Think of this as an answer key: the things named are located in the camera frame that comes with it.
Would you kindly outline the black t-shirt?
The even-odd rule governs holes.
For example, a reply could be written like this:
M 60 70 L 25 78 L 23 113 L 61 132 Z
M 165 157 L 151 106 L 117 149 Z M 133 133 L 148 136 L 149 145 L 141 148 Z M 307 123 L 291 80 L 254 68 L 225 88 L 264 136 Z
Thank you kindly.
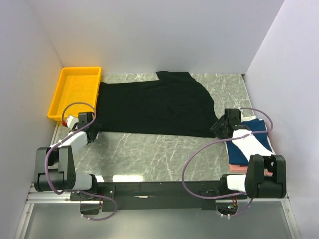
M 99 131 L 214 138 L 214 100 L 188 72 L 159 71 L 157 80 L 101 82 L 96 105 Z

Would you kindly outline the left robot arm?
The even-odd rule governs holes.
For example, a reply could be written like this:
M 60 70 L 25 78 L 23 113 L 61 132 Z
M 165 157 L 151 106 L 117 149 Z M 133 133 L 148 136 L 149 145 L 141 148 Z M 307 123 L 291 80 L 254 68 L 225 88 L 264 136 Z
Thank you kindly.
M 78 174 L 75 170 L 74 155 L 84 146 L 92 143 L 98 132 L 94 129 L 92 112 L 79 113 L 78 117 L 68 116 L 65 122 L 71 131 L 66 140 L 36 151 L 33 184 L 37 192 L 52 191 L 47 177 L 57 191 L 82 190 L 88 200 L 99 196 L 100 188 L 96 178 L 90 174 Z

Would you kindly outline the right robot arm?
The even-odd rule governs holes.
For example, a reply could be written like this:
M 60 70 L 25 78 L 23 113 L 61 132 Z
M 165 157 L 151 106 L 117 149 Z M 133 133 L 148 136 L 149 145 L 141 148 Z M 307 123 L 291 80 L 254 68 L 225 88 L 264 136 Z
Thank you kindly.
M 219 194 L 231 198 L 236 191 L 246 193 L 249 198 L 281 199 L 287 193 L 286 161 L 262 145 L 256 135 L 268 136 L 273 129 L 270 117 L 261 110 L 249 110 L 263 114 L 270 127 L 264 130 L 251 130 L 243 124 L 239 109 L 225 109 L 222 117 L 210 128 L 221 142 L 233 143 L 248 161 L 245 175 L 228 175 L 226 182 L 220 184 Z

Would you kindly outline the yellow plastic tray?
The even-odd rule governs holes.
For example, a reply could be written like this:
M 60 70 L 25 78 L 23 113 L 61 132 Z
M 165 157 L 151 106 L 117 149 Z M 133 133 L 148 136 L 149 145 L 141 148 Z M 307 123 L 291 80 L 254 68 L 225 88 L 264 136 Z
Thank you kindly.
M 62 68 L 47 117 L 55 121 L 61 121 L 69 115 L 76 117 L 81 112 L 92 112 L 93 110 L 90 106 L 96 106 L 101 72 L 101 67 Z M 85 102 L 90 106 L 83 104 L 73 105 L 62 116 L 65 108 L 74 102 Z

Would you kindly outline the blue folded t-shirt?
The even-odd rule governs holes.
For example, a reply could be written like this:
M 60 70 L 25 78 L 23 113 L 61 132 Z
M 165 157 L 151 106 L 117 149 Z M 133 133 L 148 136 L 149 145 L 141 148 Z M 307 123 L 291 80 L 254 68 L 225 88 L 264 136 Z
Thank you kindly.
M 243 121 L 251 131 L 265 131 L 266 125 L 264 120 L 252 119 Z M 248 134 L 247 130 L 239 130 L 233 133 L 233 138 Z M 258 133 L 246 138 L 228 141 L 227 152 L 229 163 L 233 165 L 248 166 L 250 156 L 259 154 L 261 156 L 271 156 L 274 154 L 267 133 Z

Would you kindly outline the pink folded t-shirt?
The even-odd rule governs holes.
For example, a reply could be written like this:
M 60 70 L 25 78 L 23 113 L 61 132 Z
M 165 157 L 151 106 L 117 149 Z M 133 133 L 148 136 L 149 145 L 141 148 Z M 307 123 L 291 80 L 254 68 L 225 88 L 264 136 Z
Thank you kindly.
M 244 173 L 244 174 L 246 174 L 247 170 L 248 170 L 248 166 L 230 164 L 229 165 L 229 170 L 230 170 L 230 172 L 233 172 L 233 173 Z M 264 174 L 266 176 L 272 176 L 273 175 L 273 173 L 269 172 L 266 168 L 264 169 Z

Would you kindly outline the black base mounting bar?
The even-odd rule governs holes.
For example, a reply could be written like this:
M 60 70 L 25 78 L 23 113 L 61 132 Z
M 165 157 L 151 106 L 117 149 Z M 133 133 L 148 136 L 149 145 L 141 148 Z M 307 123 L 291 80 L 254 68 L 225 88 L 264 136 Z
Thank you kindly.
M 226 195 L 226 199 L 247 199 L 229 190 L 226 179 L 219 181 L 189 181 L 187 188 L 197 198 L 189 194 L 179 181 L 176 182 L 99 182 L 92 194 L 109 197 L 116 201 L 118 210 L 159 210 L 159 209 L 202 209 L 216 210 L 216 200 L 209 197 Z M 153 199 L 137 199 L 134 196 L 154 196 Z

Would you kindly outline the aluminium frame rail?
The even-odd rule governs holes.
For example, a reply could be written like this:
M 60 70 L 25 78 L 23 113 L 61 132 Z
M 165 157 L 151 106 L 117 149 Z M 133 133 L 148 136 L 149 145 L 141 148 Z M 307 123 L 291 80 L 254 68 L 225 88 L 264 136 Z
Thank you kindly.
M 71 201 L 70 192 L 64 192 L 62 195 L 57 195 L 54 192 L 37 192 L 35 190 L 34 184 L 31 184 L 31 187 L 29 189 L 27 198 L 25 203 L 26 204 L 97 204 L 98 201 L 93 201 L 93 200 L 86 200 L 86 201 Z M 155 198 L 154 196 L 134 196 L 134 198 L 137 199 L 153 199 Z M 247 199 L 241 199 L 238 201 L 239 202 L 249 202 L 250 198 Z M 229 201 L 231 202 L 232 199 L 221 199 L 221 200 L 216 200 L 216 202 L 222 202 L 222 201 Z M 290 198 L 288 195 L 286 195 L 282 199 L 263 199 L 263 198 L 257 198 L 254 199 L 253 202 L 288 202 L 290 201 Z

